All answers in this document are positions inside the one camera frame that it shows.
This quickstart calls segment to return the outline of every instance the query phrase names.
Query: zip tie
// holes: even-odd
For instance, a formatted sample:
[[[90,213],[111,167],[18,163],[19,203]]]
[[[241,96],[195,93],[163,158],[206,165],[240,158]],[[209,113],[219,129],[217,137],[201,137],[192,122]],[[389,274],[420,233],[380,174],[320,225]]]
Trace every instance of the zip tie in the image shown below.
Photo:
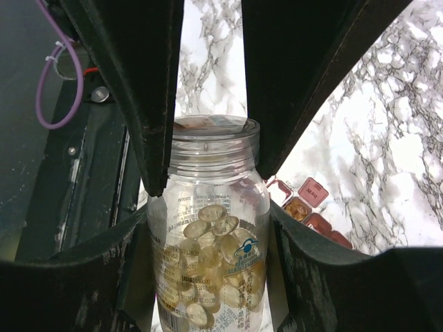
[[[55,59],[54,57],[51,57],[50,55],[48,55],[47,57],[44,58],[44,61],[49,61],[49,60],[53,60],[53,62],[55,64],[58,62],[58,59]]]

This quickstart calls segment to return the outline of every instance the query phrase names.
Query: black panel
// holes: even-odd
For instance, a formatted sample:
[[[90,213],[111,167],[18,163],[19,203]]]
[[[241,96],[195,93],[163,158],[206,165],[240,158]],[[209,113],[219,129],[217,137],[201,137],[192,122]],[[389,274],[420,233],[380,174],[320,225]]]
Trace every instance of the black panel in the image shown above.
[[[248,114],[261,124],[264,178],[410,0],[243,0]]]
[[[85,81],[88,100],[103,81],[97,73]],[[75,82],[65,82],[53,121],[64,117],[75,90]],[[47,258],[104,232],[136,210],[140,173],[115,102],[84,102],[67,126],[49,133],[45,155],[17,261]]]
[[[145,188],[168,178],[183,0],[61,0],[123,112]]]
[[[369,257],[322,237],[275,203],[271,215],[289,307],[279,331],[442,330],[443,248]],[[269,284],[269,292],[278,289]]]

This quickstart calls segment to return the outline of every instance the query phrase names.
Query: screw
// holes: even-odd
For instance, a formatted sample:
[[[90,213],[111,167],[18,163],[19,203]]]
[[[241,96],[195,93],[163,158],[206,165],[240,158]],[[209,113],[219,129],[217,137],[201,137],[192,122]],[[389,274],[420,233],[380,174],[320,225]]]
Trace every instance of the screw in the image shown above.
[[[99,86],[92,91],[91,99],[93,102],[104,102],[109,98],[109,90],[105,86]]]

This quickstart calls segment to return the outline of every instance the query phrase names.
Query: yellow capsule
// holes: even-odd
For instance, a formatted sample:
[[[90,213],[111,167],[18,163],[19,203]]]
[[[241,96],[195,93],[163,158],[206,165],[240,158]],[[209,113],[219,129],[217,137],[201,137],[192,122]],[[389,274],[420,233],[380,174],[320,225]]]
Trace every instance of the yellow capsule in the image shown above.
[[[244,228],[236,228],[233,231],[232,235],[238,240],[238,243],[241,246],[248,239],[257,241],[256,238],[248,230],[245,230]]]
[[[228,234],[223,236],[219,242],[221,255],[231,265],[235,265],[238,258],[235,256],[235,252],[239,249],[238,241],[235,237]]]
[[[221,260],[221,264],[219,264],[219,267],[221,268],[221,273],[225,277],[234,274],[232,271],[234,271],[235,265],[229,264],[224,259]]]
[[[195,327],[205,328],[210,321],[210,313],[206,312],[205,308],[198,303],[191,303],[187,306],[186,313],[189,323]]]
[[[254,311],[254,309],[256,309],[259,306],[260,302],[262,301],[263,292],[258,291],[252,294],[245,293],[244,298],[246,300],[245,307]]]
[[[168,266],[162,271],[166,282],[178,291],[186,291],[191,287],[186,272],[179,266]]]
[[[183,235],[188,239],[198,239],[201,235],[207,233],[209,229],[209,222],[196,220],[185,227],[185,229],[183,230]]]
[[[199,262],[191,261],[189,264],[186,264],[186,275],[195,278],[195,277],[203,277],[205,274],[205,268]]]
[[[223,286],[223,270],[219,266],[207,268],[204,279],[209,280],[207,291],[216,293]]]
[[[211,329],[215,325],[214,315],[212,313],[208,313],[208,323],[203,327],[204,329]]]
[[[197,241],[199,242],[199,245],[201,248],[206,248],[214,245],[215,242],[215,235],[212,232],[207,232],[203,235],[201,235]]]
[[[191,303],[196,303],[198,300],[197,287],[192,285],[188,290],[181,291],[180,299],[185,306],[188,306]]]
[[[256,293],[264,288],[266,282],[266,266],[262,259],[242,274],[244,281],[246,282],[245,288],[248,292]]]
[[[216,222],[219,219],[223,219],[228,214],[228,210],[218,204],[209,205],[199,211],[199,219],[207,221],[209,223]]]
[[[234,275],[229,275],[224,278],[226,283],[236,288],[240,287],[240,283],[244,281],[244,273],[236,273]]]
[[[217,294],[210,293],[206,290],[199,290],[197,303],[202,305],[208,312],[216,313],[220,310],[220,299]]]
[[[205,268],[213,268],[222,260],[222,256],[216,247],[207,247],[200,252],[199,263]]]
[[[299,198],[293,199],[288,205],[286,205],[284,210],[297,221],[303,221],[303,219],[311,212]]]
[[[236,216],[226,216],[214,223],[211,229],[215,236],[222,237],[231,233],[238,226],[238,218]]]
[[[184,239],[181,243],[180,243],[180,253],[186,257],[186,258],[197,258],[198,261],[198,257],[200,255],[200,245],[197,242],[197,240],[192,240],[192,239]]]
[[[231,308],[240,307],[240,291],[231,285],[224,284],[220,289],[220,300],[226,303]]]

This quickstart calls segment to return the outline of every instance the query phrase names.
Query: bottle neck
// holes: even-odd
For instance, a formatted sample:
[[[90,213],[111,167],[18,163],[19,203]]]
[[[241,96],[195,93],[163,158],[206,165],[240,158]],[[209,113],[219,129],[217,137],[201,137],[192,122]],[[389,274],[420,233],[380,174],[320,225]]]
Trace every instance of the bottle neck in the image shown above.
[[[170,177],[193,178],[195,180],[224,179],[234,178],[246,172],[252,172],[255,169],[254,157],[250,154],[238,156],[238,158],[225,159],[216,158],[211,160],[180,160],[180,163],[173,163],[171,160],[168,174]]]

